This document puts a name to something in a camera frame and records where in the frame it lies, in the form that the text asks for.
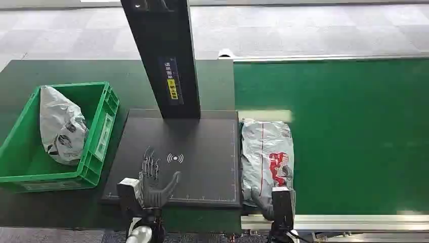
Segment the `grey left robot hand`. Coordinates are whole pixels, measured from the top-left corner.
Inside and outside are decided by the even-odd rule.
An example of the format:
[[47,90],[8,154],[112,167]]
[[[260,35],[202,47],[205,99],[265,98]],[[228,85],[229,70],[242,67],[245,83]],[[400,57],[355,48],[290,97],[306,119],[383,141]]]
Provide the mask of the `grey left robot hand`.
[[148,146],[143,154],[141,169],[138,173],[140,183],[138,201],[142,208],[162,208],[173,195],[182,175],[180,171],[176,171],[170,182],[160,189],[159,162],[161,159],[155,159],[153,155],[154,149]]

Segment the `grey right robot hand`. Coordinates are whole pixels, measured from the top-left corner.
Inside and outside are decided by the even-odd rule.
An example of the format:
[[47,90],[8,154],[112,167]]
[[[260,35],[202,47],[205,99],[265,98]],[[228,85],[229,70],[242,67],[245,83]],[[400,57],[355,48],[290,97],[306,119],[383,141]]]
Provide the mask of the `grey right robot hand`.
[[268,221],[280,219],[283,213],[286,221],[294,222],[295,190],[287,186],[272,187],[271,197],[260,195],[257,188],[251,188],[251,198]]

